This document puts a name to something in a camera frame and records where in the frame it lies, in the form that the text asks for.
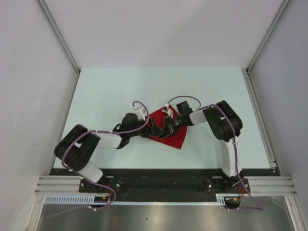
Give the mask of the red cloth napkin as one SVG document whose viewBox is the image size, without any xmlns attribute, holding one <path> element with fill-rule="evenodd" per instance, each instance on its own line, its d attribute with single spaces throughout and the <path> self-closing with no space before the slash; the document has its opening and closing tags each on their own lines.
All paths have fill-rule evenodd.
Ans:
<svg viewBox="0 0 308 231">
<path fill-rule="evenodd" d="M 150 113 L 150 117 L 153 119 L 155 124 L 162 129 L 164 126 L 164 118 L 167 116 L 167 113 L 163 112 L 163 108 L 160 108 L 152 113 Z M 163 139 L 159 139 L 159 137 L 150 137 L 150 140 L 181 149 L 182 145 L 185 141 L 186 133 L 187 133 L 188 127 L 181 127 L 177 129 L 177 133 L 173 136 L 168 136 Z"/>
</svg>

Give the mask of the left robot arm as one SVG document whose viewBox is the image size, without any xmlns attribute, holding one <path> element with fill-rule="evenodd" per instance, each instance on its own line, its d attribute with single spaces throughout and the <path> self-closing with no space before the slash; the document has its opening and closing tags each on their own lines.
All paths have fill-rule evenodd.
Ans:
<svg viewBox="0 0 308 231">
<path fill-rule="evenodd" d="M 90 161 L 96 148 L 121 149 L 132 137 L 153 138 L 162 134 L 152 117 L 141 119 L 136 113 L 127 113 L 112 131 L 88 130 L 80 124 L 74 126 L 57 144 L 54 155 L 64 167 L 90 180 L 89 186 L 99 193 L 106 188 L 106 180 L 102 178 L 103 172 Z"/>
</svg>

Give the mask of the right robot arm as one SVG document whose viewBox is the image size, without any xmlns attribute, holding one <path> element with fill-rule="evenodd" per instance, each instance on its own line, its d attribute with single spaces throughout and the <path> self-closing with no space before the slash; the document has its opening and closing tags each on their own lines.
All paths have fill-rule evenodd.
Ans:
<svg viewBox="0 0 308 231">
<path fill-rule="evenodd" d="M 243 123 L 226 101 L 211 104 L 203 109 L 193 111 L 187 101 L 176 105 L 178 115 L 173 116 L 168 109 L 168 116 L 164 118 L 162 134 L 158 137 L 164 139 L 174 136 L 178 129 L 207 123 L 220 141 L 222 151 L 222 171 L 227 177 L 222 181 L 222 188 L 227 193 L 233 193 L 239 188 L 239 181 L 235 178 L 242 171 L 238 157 L 238 138 Z"/>
</svg>

